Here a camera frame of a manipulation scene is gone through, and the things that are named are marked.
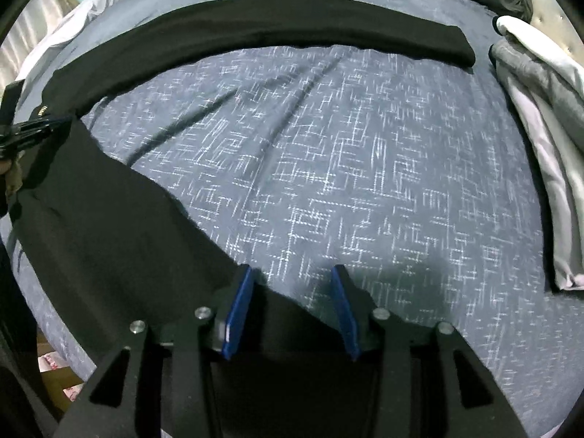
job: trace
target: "bed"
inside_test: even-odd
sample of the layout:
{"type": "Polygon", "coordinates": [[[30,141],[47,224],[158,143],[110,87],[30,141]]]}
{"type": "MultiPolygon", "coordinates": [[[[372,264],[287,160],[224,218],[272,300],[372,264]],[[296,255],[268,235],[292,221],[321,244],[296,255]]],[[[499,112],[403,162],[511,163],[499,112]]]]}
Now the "bed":
{"type": "MultiPolygon", "coordinates": [[[[27,81],[16,119],[28,119],[56,69],[202,1],[120,0],[105,9],[27,81]]],[[[337,263],[405,320],[451,321],[529,436],[541,436],[584,388],[584,303],[578,292],[552,292],[541,174],[488,58],[500,39],[495,14],[469,0],[360,1],[460,27],[475,65],[348,46],[244,49],[104,99],[84,123],[104,152],[166,188],[231,258],[261,269],[270,288],[325,323],[334,324],[326,284],[337,263]]],[[[9,219],[1,231],[43,332],[86,379],[92,360],[9,219]]]]}

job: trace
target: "black clamp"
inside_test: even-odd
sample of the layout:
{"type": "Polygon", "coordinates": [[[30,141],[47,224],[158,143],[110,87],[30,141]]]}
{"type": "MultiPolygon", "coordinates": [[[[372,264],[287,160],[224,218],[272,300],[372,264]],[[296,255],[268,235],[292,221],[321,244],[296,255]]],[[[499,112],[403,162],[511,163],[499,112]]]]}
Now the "black clamp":
{"type": "Polygon", "coordinates": [[[39,116],[13,124],[24,80],[6,86],[0,104],[0,159],[13,159],[20,151],[38,145],[72,116],[39,116]]]}
{"type": "MultiPolygon", "coordinates": [[[[161,329],[134,321],[55,438],[160,436],[160,394],[152,400],[149,389],[156,347],[172,354],[173,437],[221,438],[210,363],[237,352],[253,285],[252,269],[241,265],[215,309],[199,307],[161,329]]],[[[342,265],[332,269],[331,297],[347,354],[379,363],[376,411],[363,437],[526,438],[493,376],[450,323],[423,327],[375,308],[342,265]]]]}

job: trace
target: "screw head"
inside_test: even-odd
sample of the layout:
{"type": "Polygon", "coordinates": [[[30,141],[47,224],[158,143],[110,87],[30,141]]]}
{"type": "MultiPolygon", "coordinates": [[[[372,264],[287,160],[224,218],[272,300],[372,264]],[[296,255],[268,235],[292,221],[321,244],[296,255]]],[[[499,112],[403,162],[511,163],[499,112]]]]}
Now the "screw head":
{"type": "Polygon", "coordinates": [[[389,317],[391,316],[391,313],[387,311],[385,308],[375,308],[372,314],[375,319],[378,319],[380,321],[385,321],[389,319],[389,317]]]}
{"type": "Polygon", "coordinates": [[[195,316],[198,319],[209,319],[212,315],[213,311],[207,306],[201,306],[195,310],[195,316]]]}
{"type": "Polygon", "coordinates": [[[134,334],[140,334],[141,332],[144,332],[144,329],[146,329],[146,323],[141,319],[132,321],[132,324],[130,324],[130,331],[134,334]]]}
{"type": "Polygon", "coordinates": [[[442,334],[451,335],[454,332],[454,326],[446,321],[441,321],[438,323],[438,331],[442,334]]]}

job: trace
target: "tufted headboard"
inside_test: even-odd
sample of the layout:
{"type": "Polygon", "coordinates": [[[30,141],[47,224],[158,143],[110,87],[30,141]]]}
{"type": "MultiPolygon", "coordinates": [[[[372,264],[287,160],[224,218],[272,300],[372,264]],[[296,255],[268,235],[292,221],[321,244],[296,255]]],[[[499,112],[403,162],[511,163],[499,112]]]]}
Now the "tufted headboard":
{"type": "Polygon", "coordinates": [[[584,66],[584,18],[573,0],[532,0],[532,26],[584,66]]]}

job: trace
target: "patterned bedsheet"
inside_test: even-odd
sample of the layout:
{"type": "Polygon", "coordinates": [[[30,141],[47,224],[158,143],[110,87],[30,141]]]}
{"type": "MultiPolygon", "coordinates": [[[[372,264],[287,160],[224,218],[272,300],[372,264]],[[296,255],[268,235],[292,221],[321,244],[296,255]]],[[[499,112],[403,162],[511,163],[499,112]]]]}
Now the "patterned bedsheet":
{"type": "MultiPolygon", "coordinates": [[[[119,1],[28,84],[17,117],[57,68],[199,1],[119,1]]],[[[379,306],[454,323],[539,436],[584,386],[584,304],[545,288],[538,174],[487,56],[500,37],[494,14],[468,0],[361,1],[459,26],[477,63],[346,46],[245,49],[102,100],[84,122],[106,153],[167,188],[230,256],[323,321],[334,323],[328,275],[343,263],[379,306]]],[[[89,376],[92,362],[10,229],[4,219],[28,304],[89,376]]]]}

